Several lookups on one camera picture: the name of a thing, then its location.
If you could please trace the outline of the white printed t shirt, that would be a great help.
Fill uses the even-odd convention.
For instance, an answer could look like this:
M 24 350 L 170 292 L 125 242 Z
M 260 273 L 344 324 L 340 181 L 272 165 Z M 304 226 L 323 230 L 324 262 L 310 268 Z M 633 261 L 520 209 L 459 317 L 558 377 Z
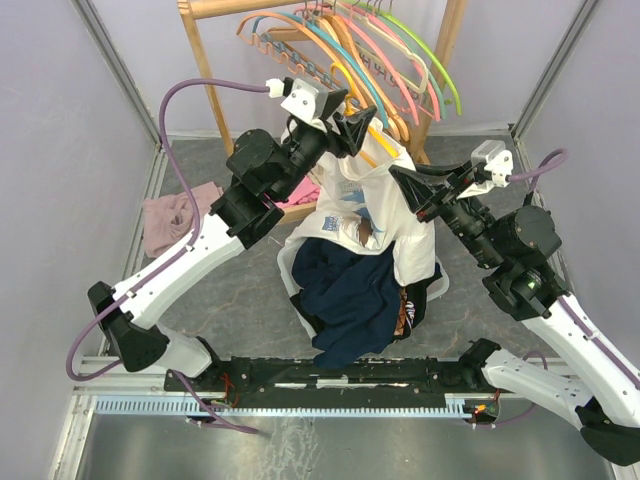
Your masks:
M 417 220 L 389 173 L 392 166 L 414 170 L 411 157 L 400 143 L 379 132 L 398 157 L 388 155 L 369 133 L 355 157 L 324 154 L 314 168 L 320 181 L 315 210 L 284 247 L 299 250 L 309 238 L 328 240 L 359 255 L 378 255 L 392 247 L 395 279 L 407 286 L 434 275 L 435 227 Z

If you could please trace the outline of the turquoise plastic hanger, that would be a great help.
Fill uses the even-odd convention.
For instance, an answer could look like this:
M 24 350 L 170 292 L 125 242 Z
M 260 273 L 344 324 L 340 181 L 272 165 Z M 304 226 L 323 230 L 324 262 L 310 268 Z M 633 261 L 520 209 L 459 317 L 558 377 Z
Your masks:
M 263 13 L 261 17 L 273 17 L 273 18 L 281 19 L 285 22 L 288 22 L 291 25 L 294 25 L 296 27 L 305 27 L 310 32 L 312 32 L 315 36 L 325 41 L 331 48 L 337 51 L 342 56 L 342 58 L 346 61 L 346 63 L 355 71 L 356 77 L 363 83 L 364 89 L 372 97 L 376 107 L 378 108 L 378 112 L 379 112 L 383 127 L 388 128 L 390 126 L 389 118 L 386 113 L 386 108 L 384 107 L 381 96 L 378 94 L 377 89 L 374 87 L 373 83 L 367 78 L 364 70 L 357 64 L 355 58 L 342 47 L 339 41 L 334 40 L 328 33 L 316 27 L 314 24 L 304 23 L 301 17 L 298 17 L 294 14 L 290 14 L 286 12 L 277 13 L 277 12 L 267 11 Z

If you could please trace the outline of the navy blue t shirt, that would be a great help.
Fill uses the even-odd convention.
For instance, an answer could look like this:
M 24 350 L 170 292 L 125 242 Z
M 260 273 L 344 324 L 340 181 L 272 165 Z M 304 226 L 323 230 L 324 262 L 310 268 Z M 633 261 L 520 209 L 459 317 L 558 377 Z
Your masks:
M 312 340 L 316 367 L 342 369 L 392 342 L 401 306 L 392 247 L 359 255 L 309 238 L 295 256 L 292 276 L 301 287 L 302 310 L 323 324 Z

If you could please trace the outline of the peach orange plastic hanger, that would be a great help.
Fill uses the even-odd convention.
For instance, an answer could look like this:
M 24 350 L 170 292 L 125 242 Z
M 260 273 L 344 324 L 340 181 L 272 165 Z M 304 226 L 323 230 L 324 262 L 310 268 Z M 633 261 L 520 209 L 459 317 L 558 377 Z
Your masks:
M 375 105 L 371 104 L 366 92 L 360 89 L 358 78 L 353 76 L 354 71 L 350 69 L 342 56 L 327 45 L 325 41 L 315 36 L 305 27 L 296 27 L 273 17 L 261 17 L 263 13 L 265 12 L 246 15 L 238 25 L 236 35 L 265 55 L 273 57 L 281 64 L 285 64 L 295 75 L 307 75 L 334 89 L 342 86 L 337 77 L 344 76 L 339 70 L 331 74 L 330 66 L 333 62 L 341 62 L 350 72 L 361 95 L 364 97 L 365 102 L 355 99 L 356 104 L 361 107 Z M 317 61 L 312 60 L 306 54 L 300 53 L 292 46 L 292 43 L 296 41 L 313 43 L 328 58 L 329 66 L 327 68 L 320 67 Z

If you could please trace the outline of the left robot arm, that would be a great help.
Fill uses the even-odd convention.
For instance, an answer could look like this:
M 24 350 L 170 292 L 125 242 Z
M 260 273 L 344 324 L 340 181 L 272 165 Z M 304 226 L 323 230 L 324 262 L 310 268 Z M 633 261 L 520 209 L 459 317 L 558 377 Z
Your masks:
M 205 214 L 195 215 L 187 235 L 137 274 L 89 289 L 117 364 L 129 373 L 159 366 L 182 373 L 198 389 L 215 387 L 221 366 L 213 350 L 163 326 L 161 316 L 204 276 L 265 237 L 284 215 L 279 203 L 323 154 L 356 155 L 376 111 L 367 107 L 347 115 L 336 107 L 309 121 L 293 114 L 282 142 L 263 129 L 243 133 L 227 160 L 230 185 Z

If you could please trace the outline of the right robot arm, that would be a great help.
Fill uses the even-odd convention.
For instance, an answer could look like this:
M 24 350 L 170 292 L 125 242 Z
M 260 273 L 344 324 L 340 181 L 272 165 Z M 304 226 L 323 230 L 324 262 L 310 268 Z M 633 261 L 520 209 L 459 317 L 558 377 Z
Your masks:
M 576 376 L 536 367 L 481 339 L 458 368 L 463 386 L 518 394 L 566 420 L 609 462 L 638 463 L 639 370 L 597 329 L 550 265 L 561 245 L 550 212 L 525 203 L 495 217 L 478 197 L 463 194 L 479 177 L 468 162 L 450 169 L 393 166 L 390 173 L 416 218 L 441 219 L 488 271 L 482 283 L 494 304 L 551 346 Z

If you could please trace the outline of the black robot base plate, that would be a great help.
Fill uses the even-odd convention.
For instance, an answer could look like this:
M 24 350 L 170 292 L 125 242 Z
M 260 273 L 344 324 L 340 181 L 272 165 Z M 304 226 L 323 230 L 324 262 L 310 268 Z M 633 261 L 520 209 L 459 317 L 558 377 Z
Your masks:
M 500 349 L 481 338 L 457 360 L 365 358 L 338 370 L 310 359 L 233 357 L 189 383 L 198 393 L 229 393 L 239 408 L 443 407 L 447 394 L 495 392 L 481 368 Z

